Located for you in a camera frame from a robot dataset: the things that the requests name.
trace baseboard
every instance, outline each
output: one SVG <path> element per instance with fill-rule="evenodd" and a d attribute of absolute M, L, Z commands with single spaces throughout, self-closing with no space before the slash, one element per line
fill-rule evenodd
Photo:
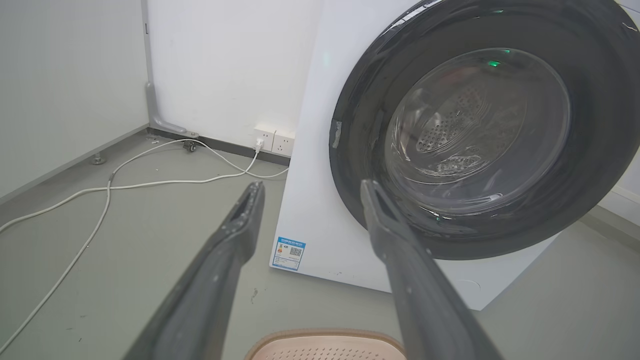
<path fill-rule="evenodd" d="M 176 134 L 173 134 L 173 133 L 168 133 L 166 131 L 154 129 L 152 127 L 148 127 L 147 131 L 148 131 L 149 134 L 156 135 L 156 136 L 162 136 L 163 138 L 168 138 L 168 139 L 173 139 L 173 140 L 180 140 L 180 139 L 188 138 L 186 136 L 176 135 Z M 237 144 L 230 143 L 230 142 L 224 142 L 224 141 L 221 141 L 221 140 L 207 138 L 207 137 L 204 137 L 204 136 L 198 136 L 197 138 L 195 138 L 195 140 L 201 141 L 201 142 L 207 144 L 208 147 L 210 147 L 212 149 L 215 149 L 215 150 L 220 150 L 220 151 L 224 151 L 224 152 L 230 152 L 231 154 L 246 156 L 247 158 L 252 158 L 252 157 L 255 156 L 255 150 L 253 150 L 251 147 L 237 145 Z M 276 155 L 276 154 L 270 154 L 268 152 L 261 152 L 260 154 L 258 154 L 258 160 L 267 161 L 268 163 L 274 163 L 274 164 L 277 164 L 277 165 L 284 165 L 284 166 L 287 166 L 287 167 L 289 166 L 289 161 L 290 161 L 290 159 L 285 157 L 285 156 L 280 156 L 280 155 Z"/>

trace caster wheel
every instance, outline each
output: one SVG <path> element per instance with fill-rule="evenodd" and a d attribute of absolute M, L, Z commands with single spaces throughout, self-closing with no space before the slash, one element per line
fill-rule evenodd
<path fill-rule="evenodd" d="M 187 149 L 188 152 L 196 151 L 196 143 L 195 142 L 184 142 L 182 147 Z"/>

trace scratch on floor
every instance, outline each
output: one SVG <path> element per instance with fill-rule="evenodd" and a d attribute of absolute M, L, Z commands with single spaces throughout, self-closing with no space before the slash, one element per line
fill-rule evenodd
<path fill-rule="evenodd" d="M 253 296 L 251 296 L 251 303 L 253 304 L 253 298 L 255 298 L 255 296 L 258 295 L 258 289 L 253 288 Z"/>

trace washing machine door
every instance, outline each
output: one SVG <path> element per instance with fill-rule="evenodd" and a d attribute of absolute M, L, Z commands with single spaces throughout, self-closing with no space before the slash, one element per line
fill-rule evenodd
<path fill-rule="evenodd" d="M 382 184 L 441 259 L 498 256 L 570 225 L 640 134 L 640 35 L 611 0 L 435 0 L 355 65 L 330 130 L 342 200 Z"/>

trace metal foot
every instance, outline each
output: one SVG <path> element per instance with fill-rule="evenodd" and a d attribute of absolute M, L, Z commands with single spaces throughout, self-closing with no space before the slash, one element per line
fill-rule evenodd
<path fill-rule="evenodd" d="M 93 155 L 93 159 L 91 159 L 91 163 L 94 165 L 104 164 L 105 162 L 107 162 L 107 158 L 102 157 L 99 152 L 96 152 Z"/>

